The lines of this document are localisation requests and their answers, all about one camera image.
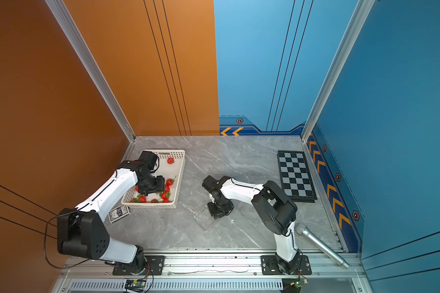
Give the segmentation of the white perforated plastic basket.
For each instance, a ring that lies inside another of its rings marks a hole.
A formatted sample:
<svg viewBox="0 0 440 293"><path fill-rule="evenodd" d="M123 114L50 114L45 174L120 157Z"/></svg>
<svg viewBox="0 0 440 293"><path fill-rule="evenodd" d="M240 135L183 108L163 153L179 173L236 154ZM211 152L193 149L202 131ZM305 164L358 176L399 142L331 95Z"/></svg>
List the white perforated plastic basket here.
<svg viewBox="0 0 440 293"><path fill-rule="evenodd" d="M180 195L185 150L143 150L135 161L137 182L121 199L129 208L174 209Z"/></svg>

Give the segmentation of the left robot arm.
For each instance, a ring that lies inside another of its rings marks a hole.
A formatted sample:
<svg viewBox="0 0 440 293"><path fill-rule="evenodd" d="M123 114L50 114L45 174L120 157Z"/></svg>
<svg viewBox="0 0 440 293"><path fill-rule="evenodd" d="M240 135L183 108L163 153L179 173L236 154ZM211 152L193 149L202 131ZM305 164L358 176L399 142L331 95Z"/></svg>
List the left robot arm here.
<svg viewBox="0 0 440 293"><path fill-rule="evenodd" d="M87 200L73 209L63 209L57 216L57 251L62 255L101 260L129 274L145 271L143 248L113 239L104 221L114 205L133 187L143 195L162 192L163 176L154 176L159 157L143 151L134 161L123 161L111 177Z"/></svg>

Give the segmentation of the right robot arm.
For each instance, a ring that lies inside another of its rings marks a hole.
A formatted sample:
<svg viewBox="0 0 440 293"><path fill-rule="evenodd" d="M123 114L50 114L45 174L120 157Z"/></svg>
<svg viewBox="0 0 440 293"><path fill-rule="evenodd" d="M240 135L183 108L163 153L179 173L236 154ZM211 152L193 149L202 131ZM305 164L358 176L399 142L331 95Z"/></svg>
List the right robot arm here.
<svg viewBox="0 0 440 293"><path fill-rule="evenodd" d="M274 234L276 261L279 270L287 275L298 273L300 252L295 239L297 206L273 181L249 184L224 176L206 177L203 188L210 194L207 204L214 219L228 216L234 209L233 201L252 205L263 224Z"/></svg>

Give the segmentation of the black white chessboard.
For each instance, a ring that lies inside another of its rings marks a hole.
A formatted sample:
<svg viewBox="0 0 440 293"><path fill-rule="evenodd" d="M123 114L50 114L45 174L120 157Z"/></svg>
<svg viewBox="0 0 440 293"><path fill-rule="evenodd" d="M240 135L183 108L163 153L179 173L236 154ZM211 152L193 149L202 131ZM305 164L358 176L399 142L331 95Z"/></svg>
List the black white chessboard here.
<svg viewBox="0 0 440 293"><path fill-rule="evenodd" d="M305 153L279 150L277 160L281 186L286 195L294 202L314 203L317 194Z"/></svg>

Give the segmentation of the silver microphone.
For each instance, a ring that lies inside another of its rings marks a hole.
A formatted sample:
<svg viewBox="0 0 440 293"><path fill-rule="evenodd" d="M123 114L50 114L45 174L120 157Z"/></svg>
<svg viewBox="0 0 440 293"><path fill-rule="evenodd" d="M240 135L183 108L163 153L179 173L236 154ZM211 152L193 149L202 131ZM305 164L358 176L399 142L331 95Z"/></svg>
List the silver microphone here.
<svg viewBox="0 0 440 293"><path fill-rule="evenodd" d="M300 223L295 228L295 231L303 238L306 238L311 244L328 256L331 260L336 262L339 266L343 267L344 269L350 268L350 265L344 260L343 257L325 244L321 239L319 239L313 232L309 230L308 227Z"/></svg>

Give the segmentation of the green circuit board left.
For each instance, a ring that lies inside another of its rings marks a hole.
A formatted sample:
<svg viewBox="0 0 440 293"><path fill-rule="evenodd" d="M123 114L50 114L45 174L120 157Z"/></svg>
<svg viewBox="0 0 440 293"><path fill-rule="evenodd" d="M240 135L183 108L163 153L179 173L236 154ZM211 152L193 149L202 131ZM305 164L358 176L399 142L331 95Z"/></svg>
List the green circuit board left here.
<svg viewBox="0 0 440 293"><path fill-rule="evenodd" d="M143 293L147 288L147 280L129 279L125 281L123 291L125 293Z"/></svg>

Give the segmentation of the green circuit board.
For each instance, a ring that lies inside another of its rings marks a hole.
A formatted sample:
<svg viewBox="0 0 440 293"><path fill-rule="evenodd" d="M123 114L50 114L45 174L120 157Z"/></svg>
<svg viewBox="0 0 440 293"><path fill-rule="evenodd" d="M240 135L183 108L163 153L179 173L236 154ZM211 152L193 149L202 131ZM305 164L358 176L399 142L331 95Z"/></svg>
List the green circuit board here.
<svg viewBox="0 0 440 293"><path fill-rule="evenodd" d="M123 291L125 293L143 293L147 288L147 280L129 279L125 281Z"/></svg>
<svg viewBox="0 0 440 293"><path fill-rule="evenodd" d="M308 283L309 282L307 278L283 278L281 293L300 293L303 286L307 285Z"/></svg>

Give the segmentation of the green circuit board right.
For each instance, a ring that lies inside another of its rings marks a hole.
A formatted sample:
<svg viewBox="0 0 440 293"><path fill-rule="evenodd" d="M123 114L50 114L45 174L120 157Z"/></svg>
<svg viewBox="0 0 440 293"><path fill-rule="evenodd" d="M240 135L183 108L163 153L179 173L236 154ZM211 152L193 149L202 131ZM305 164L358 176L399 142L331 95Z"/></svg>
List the green circuit board right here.
<svg viewBox="0 0 440 293"><path fill-rule="evenodd" d="M307 285L308 283L309 282L307 278L283 278L281 293L300 293L303 286Z"/></svg>

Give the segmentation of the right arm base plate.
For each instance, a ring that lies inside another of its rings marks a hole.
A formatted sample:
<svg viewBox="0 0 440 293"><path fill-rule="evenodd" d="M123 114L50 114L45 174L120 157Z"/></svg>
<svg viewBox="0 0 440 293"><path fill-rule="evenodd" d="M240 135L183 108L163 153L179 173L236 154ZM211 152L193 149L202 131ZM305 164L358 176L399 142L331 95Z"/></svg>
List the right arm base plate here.
<svg viewBox="0 0 440 293"><path fill-rule="evenodd" d="M291 262L284 261L277 255L262 255L260 261L263 275L312 275L306 255L296 255Z"/></svg>

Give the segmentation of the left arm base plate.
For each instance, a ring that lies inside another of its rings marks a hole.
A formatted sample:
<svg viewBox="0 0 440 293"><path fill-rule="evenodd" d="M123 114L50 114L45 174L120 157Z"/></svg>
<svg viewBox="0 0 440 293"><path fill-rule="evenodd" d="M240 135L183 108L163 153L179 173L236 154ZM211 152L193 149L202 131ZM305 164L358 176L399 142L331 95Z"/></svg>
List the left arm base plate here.
<svg viewBox="0 0 440 293"><path fill-rule="evenodd" d="M136 257L129 264L117 262L112 274L115 276L159 276L163 273L165 259L164 255L149 255L141 258Z"/></svg>

